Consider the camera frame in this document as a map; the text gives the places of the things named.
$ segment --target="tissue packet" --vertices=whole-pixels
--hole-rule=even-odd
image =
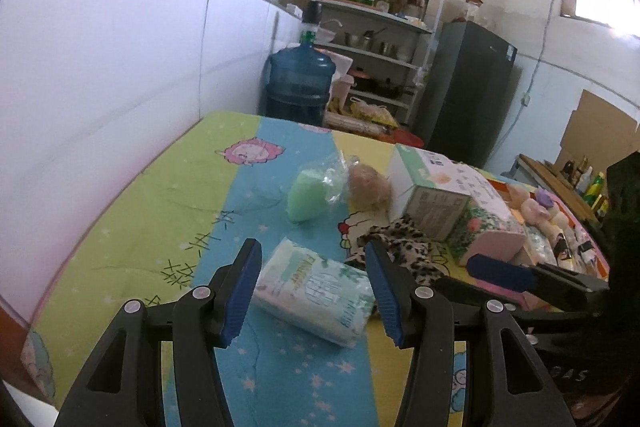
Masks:
[[[286,321],[343,347],[353,347],[371,314],[367,273],[284,238],[262,268],[255,303]]]

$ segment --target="dark gray refrigerator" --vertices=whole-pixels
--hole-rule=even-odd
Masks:
[[[473,22],[444,26],[412,126],[426,149],[484,166],[509,102],[516,52]]]

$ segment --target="shelf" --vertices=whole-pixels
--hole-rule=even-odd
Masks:
[[[349,96],[355,94],[357,96],[361,96],[363,98],[370,98],[371,100],[378,100],[379,102],[390,103],[391,105],[397,105],[398,107],[402,107],[404,109],[409,109],[409,104],[404,102],[398,102],[398,100],[393,100],[391,98],[385,98],[384,96],[378,96],[373,94],[372,92],[359,91],[357,89],[350,89]]]
[[[344,52],[351,52],[355,53],[356,55],[364,55],[365,57],[379,58],[380,60],[391,62],[392,64],[403,66],[405,68],[409,68],[410,70],[418,69],[418,66],[403,62],[402,60],[396,60],[395,58],[385,57],[384,55],[379,55],[377,53],[368,52],[365,50],[359,50],[358,48],[350,48],[348,46],[343,46],[342,44],[334,44],[333,42],[328,42],[326,44],[322,44],[321,42],[314,42],[314,46],[320,46],[321,48],[331,48],[332,50],[340,50]]]
[[[361,13],[363,15],[368,15],[373,19],[378,19],[382,22],[393,23],[398,26],[402,26],[402,28],[406,28],[408,30],[422,33],[422,34],[430,34],[431,30],[427,28],[423,28],[420,26],[416,26],[415,24],[411,24],[409,21],[405,19],[401,19],[400,17],[396,17],[395,15],[390,15],[388,13],[380,12],[368,6],[362,6],[360,4],[342,2],[338,0],[317,0],[322,3],[322,6],[328,6],[335,8],[337,10],[344,10],[347,12]]]

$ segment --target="bolt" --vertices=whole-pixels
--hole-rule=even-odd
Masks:
[[[196,299],[206,299],[207,297],[209,297],[209,295],[211,295],[211,290],[208,286],[198,286],[197,288],[193,289],[193,292],[191,292],[191,294]]]
[[[486,308],[493,313],[500,313],[504,309],[504,306],[500,301],[491,299],[490,301],[487,301]]]
[[[428,286],[419,286],[415,289],[415,296],[420,299],[431,299],[431,297],[433,297],[433,290]]]
[[[139,311],[141,307],[140,301],[129,301],[124,305],[124,311],[127,313],[135,313]]]

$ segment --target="green stripe on tablecloth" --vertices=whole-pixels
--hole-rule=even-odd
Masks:
[[[216,150],[254,137],[259,121],[228,112],[204,118],[135,178],[78,246],[34,323],[57,407],[125,301],[164,303],[186,292],[238,171]]]

